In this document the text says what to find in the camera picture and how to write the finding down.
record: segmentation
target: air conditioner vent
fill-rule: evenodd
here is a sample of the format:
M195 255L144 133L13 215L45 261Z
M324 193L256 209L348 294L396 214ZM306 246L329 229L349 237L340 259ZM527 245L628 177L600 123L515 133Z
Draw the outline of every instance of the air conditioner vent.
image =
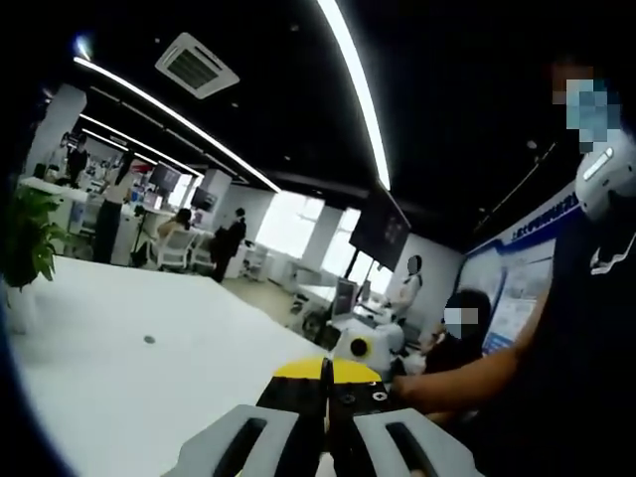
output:
M198 99L239 82L239 77L192 35L182 33L155 68Z

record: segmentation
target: white pillar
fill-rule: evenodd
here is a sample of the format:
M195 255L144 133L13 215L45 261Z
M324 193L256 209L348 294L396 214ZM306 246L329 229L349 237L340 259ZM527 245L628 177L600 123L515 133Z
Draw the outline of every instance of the white pillar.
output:
M203 215L201 225L204 228L212 228L212 222L218 210L221 208L221 202L226 196L231 183L232 177L230 177L225 172L219 171L217 169L208 169L208 171L206 171L206 175L203 178L201 187L215 196L217 200L215 201L215 206L212 208L212 210L204 213Z
M183 209L184 207L186 207L186 201L188 200L188 197L190 196L192 189L195 187L196 180L197 180L197 176L195 175L193 175L190 178L190 182L188 183L188 187L186 188L186 193L183 195L183 198L181 199L181 204L179 204L179 209Z
M340 218L344 211L323 207L316 221L316 227L309 238L309 243L302 255L301 263L311 269L319 270L327 254L327 249L334 237Z
M85 92L69 84L60 86L33 138L25 164L25 175L33 176L36 165L49 160L51 151L60 144L63 134L75 127L85 107Z

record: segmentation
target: man in black suit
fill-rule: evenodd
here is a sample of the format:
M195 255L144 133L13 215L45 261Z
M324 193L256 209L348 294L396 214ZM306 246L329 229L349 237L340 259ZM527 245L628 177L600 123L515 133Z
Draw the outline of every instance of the man in black suit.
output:
M229 229L217 230L217 234L212 243L212 261L217 265L212 272L212 278L221 283L226 276L228 264L233 256L239 251L239 245L245 238L247 226L245 225L245 210L239 208L236 211L237 217Z

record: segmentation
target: white wall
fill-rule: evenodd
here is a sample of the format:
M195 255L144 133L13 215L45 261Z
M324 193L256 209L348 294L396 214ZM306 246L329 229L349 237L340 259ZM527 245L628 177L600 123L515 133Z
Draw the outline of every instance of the white wall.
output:
M441 320L464 258L460 252L447 246L410 234L387 288L387 296L398 291L408 275L406 263L416 254L422 258L422 287L407 313L406 322L417 329L428 330Z
M229 227L235 218L235 211L239 207L243 207L245 209L245 224L247 225L245 238L256 240L258 229L260 229L273 197L273 192L231 185L221 200L219 210L212 222L212 230L215 231L221 226Z
M70 132L86 106L86 93L63 84L51 100L47 115L38 126L25 163L24 174L33 176L36 165L46 163L65 132Z
M217 198L217 203L222 204L224 197L228 193L230 189L230 185L232 183L232 177L230 177L225 172L219 171L217 169L208 169L206 174L201 182L201 188L208 191L210 194ZM215 205L211 211L202 212L202 220L201 226L204 229L213 231L213 225L215 222L215 217L221 211L221 207Z
M314 270L320 269L344 212L332 207L325 206L322 208L314 232L311 234L309 243L300 260L303 265Z

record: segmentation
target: person in white shirt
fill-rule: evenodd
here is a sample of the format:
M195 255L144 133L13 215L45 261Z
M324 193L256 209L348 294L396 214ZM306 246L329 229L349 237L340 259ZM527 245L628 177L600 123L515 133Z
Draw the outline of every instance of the person in white shirt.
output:
M123 154L121 165L106 175L106 181L100 190L104 201L97 215L92 261L110 263L119 230L121 206L124 201L130 200L130 190L135 181L134 171L141 165L143 163L135 159L134 153L128 151Z
M401 283L397 292L385 302L385 306L392 309L394 320L398 322L405 319L406 312L421 289L422 280L419 274L421 272L421 264L421 256L419 255L414 255L408 259L406 265L408 276Z

